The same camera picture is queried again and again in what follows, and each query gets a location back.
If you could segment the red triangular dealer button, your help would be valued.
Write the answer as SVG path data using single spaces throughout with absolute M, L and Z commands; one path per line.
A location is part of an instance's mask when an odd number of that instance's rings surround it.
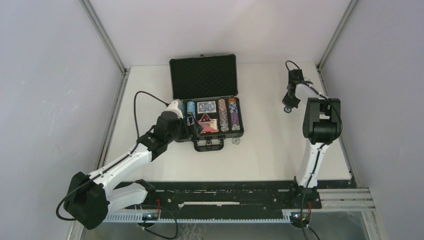
M 201 116 L 201 118 L 200 118 L 200 120 L 198 122 L 199 123 L 204 123 L 204 122 L 211 122 L 211 121 L 212 121 L 211 117 L 207 113 L 204 113 Z

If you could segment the red playing card deck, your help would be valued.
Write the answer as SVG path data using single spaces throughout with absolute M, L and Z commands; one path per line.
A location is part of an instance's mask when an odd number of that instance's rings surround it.
M 216 133 L 219 131 L 218 120 L 216 118 L 211 121 L 202 121 L 199 124 L 202 127 L 201 134 Z

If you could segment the blue playing card deck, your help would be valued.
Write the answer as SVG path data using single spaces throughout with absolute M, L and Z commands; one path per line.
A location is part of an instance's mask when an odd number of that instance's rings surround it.
M 199 114 L 217 112 L 217 105 L 215 101 L 200 101 L 200 102 L 197 102 L 196 105 L 197 105 L 197 112 Z

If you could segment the white poker chip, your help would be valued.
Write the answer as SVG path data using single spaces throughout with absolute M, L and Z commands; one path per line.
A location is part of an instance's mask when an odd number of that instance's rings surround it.
M 231 139 L 231 142 L 232 142 L 233 145 L 239 145 L 240 142 L 241 142 L 241 139 L 239 137 L 233 137 Z

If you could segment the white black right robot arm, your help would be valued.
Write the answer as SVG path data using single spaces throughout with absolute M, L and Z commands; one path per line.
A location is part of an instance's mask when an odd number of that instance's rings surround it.
M 291 69 L 282 103 L 286 113 L 305 104 L 302 134 L 306 145 L 294 180 L 300 188 L 312 189 L 318 185 L 318 173 L 327 149 L 343 130 L 341 101 L 318 91 L 311 81 L 305 80 L 301 69 Z

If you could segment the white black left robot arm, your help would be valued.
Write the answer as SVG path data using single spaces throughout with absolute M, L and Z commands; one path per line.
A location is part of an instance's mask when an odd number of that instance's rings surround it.
M 56 216 L 63 221 L 78 221 L 86 229 L 99 226 L 109 213 L 140 204 L 149 209 L 157 196 L 140 183 L 125 187 L 118 185 L 137 169 L 151 163 L 168 145 L 185 135 L 198 136 L 203 127 L 192 117 L 164 111 L 156 124 L 141 135 L 135 145 L 118 159 L 91 173 L 76 173 L 69 184 L 67 195 L 56 207 Z

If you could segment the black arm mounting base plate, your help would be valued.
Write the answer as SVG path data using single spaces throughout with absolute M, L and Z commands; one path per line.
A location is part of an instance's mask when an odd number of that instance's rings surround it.
M 179 220 L 280 219 L 282 210 L 296 209 L 294 182 L 277 181 L 151 181 L 143 204 L 165 208 L 165 218 Z

